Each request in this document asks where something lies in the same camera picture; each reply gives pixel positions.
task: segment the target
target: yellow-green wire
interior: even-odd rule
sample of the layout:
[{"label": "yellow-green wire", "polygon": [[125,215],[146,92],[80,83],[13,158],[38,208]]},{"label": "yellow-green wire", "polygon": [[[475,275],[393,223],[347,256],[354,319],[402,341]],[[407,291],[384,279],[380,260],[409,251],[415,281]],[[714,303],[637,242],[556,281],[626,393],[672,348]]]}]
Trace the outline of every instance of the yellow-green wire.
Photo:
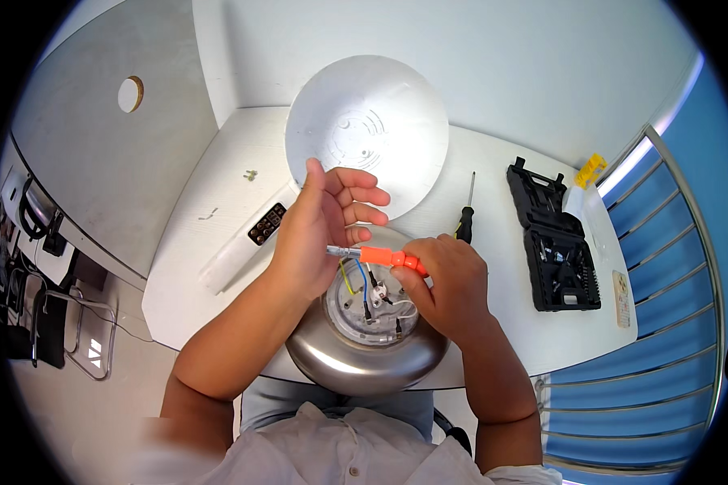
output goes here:
[{"label": "yellow-green wire", "polygon": [[345,267],[342,265],[342,260],[340,260],[340,272],[342,273],[342,278],[345,280],[345,286],[348,286],[348,291],[350,291],[351,295],[356,295],[356,292],[353,291],[353,288],[351,288],[351,284],[348,281],[348,276],[345,275]]}]

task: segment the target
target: black tool case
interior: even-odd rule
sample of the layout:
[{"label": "black tool case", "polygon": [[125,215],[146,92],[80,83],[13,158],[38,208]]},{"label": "black tool case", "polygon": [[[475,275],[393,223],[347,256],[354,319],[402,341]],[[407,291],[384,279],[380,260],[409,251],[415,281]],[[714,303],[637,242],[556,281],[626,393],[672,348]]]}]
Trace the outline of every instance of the black tool case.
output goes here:
[{"label": "black tool case", "polygon": [[561,211],[563,174],[548,179],[523,168],[517,157],[507,169],[529,262],[534,307],[539,311],[595,310],[602,307],[591,251],[582,223]]}]

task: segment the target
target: person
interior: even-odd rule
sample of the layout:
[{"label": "person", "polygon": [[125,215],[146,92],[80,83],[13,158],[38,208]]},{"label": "person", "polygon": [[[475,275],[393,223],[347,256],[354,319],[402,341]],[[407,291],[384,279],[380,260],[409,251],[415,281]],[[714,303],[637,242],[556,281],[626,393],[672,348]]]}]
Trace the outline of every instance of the person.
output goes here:
[{"label": "person", "polygon": [[[384,225],[389,195],[365,171],[307,161],[267,269],[178,354],[141,483],[561,483],[542,467],[540,416],[518,356],[487,307],[487,266],[447,234],[404,247],[432,276],[395,267],[420,315],[463,353],[477,417],[474,462],[458,441],[432,444],[431,391],[372,399],[258,377],[313,299],[331,284],[344,247],[369,240],[355,222]],[[243,394],[233,442],[232,401]]]}]

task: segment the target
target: white shirt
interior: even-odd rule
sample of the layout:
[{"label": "white shirt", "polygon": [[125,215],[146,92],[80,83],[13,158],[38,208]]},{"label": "white shirt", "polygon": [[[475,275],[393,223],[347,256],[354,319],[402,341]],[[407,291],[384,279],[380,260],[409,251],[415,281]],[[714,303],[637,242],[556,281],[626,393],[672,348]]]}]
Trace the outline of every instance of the white shirt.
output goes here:
[{"label": "white shirt", "polygon": [[136,472],[137,483],[200,485],[561,485],[558,471],[539,465],[500,466],[481,475],[455,439],[433,445],[409,424],[375,411],[357,407],[330,419],[312,403],[294,418],[244,432],[217,465],[177,449],[154,449],[142,453]]}]

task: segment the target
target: screwdriver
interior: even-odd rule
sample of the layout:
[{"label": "screwdriver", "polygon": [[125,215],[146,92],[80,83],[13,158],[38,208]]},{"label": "screwdriver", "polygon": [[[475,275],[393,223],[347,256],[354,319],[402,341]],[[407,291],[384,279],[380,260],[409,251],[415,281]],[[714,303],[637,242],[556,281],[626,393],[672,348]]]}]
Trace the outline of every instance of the screwdriver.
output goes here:
[{"label": "screwdriver", "polygon": [[469,202],[461,209],[461,220],[456,228],[456,239],[461,239],[468,245],[472,244],[472,192],[474,192],[474,172],[472,172],[472,185],[469,187]]},{"label": "screwdriver", "polygon": [[407,256],[404,251],[391,251],[388,247],[339,247],[327,246],[326,254],[338,257],[352,257],[362,263],[374,263],[383,266],[407,266],[427,277],[426,268],[417,257]]}]

